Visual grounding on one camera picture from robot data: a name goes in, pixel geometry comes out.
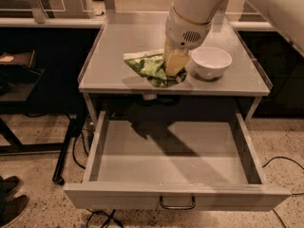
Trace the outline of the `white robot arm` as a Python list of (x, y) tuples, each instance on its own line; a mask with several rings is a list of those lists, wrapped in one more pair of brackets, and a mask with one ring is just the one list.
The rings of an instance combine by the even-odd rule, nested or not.
[[(293, 48), (304, 53), (304, 0), (243, 0)], [(165, 22), (165, 74), (177, 75), (189, 62), (188, 51), (199, 47), (218, 11), (229, 0), (173, 0)]]

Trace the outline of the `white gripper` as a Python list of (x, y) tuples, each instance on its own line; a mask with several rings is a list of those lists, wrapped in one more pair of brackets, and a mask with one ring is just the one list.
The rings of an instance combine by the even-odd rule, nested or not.
[(176, 76), (189, 62), (188, 49), (199, 47), (211, 29), (211, 23), (193, 24), (184, 20), (171, 8), (165, 23), (164, 70)]

